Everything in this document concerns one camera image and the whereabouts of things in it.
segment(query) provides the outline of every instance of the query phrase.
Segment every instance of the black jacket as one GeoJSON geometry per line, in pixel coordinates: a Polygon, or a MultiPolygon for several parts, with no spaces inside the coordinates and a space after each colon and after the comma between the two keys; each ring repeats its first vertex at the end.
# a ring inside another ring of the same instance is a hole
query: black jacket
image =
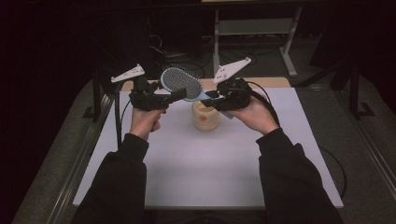
{"type": "MultiPolygon", "coordinates": [[[[268,223],[343,223],[322,187],[315,165],[282,129],[257,140],[268,223]]],[[[73,223],[141,223],[149,143],[125,134],[120,150],[100,165],[73,223]]]]}

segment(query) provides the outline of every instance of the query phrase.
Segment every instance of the dark background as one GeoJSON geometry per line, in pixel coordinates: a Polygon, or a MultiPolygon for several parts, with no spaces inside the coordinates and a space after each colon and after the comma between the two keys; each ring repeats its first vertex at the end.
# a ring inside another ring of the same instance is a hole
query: dark background
{"type": "MultiPolygon", "coordinates": [[[[128,6],[137,1],[109,2],[128,6]]],[[[156,34],[161,34],[165,45],[199,45],[201,35],[212,32],[207,15],[213,12],[103,16],[78,11],[81,7],[103,4],[101,1],[3,1],[0,4],[4,143],[0,152],[0,221],[9,223],[69,107],[92,79],[93,72],[98,72],[107,93],[114,89],[109,78],[137,63],[143,65],[149,77],[155,78],[160,74],[162,59],[149,48],[152,41],[149,32],[154,29],[156,34]]],[[[352,57],[360,73],[374,82],[389,107],[396,111],[396,72],[392,67],[396,59],[395,11],[394,4],[377,2],[337,7],[337,10],[306,7],[297,33],[323,34],[312,64],[325,68],[346,56],[352,57]]],[[[257,13],[230,10],[225,16],[249,18],[257,13]]]]}

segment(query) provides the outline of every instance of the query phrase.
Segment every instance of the table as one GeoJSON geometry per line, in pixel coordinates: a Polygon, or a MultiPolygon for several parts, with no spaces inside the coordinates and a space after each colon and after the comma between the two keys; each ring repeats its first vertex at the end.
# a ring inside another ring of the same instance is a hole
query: table
{"type": "MultiPolygon", "coordinates": [[[[254,80],[261,84],[276,82],[275,79],[267,82],[270,79],[265,77],[254,80]]],[[[285,84],[285,78],[278,81],[285,84]]],[[[288,85],[284,87],[266,88],[281,126],[291,142],[303,145],[306,157],[318,168],[332,203],[342,207],[296,91],[287,88],[288,85]]],[[[128,94],[128,91],[120,93],[121,106],[127,103],[128,94]]],[[[131,122],[130,112],[128,109],[123,118],[124,133],[131,122]]],[[[258,162],[260,151],[255,143],[261,136],[259,133],[251,131],[237,119],[225,117],[221,118],[217,129],[199,131],[192,125],[191,103],[184,101],[171,104],[161,123],[162,128],[149,137],[150,147],[144,159],[148,167],[147,209],[264,208],[258,162]]],[[[74,205],[82,201],[103,157],[116,148],[115,120],[108,116],[74,205]]]]}

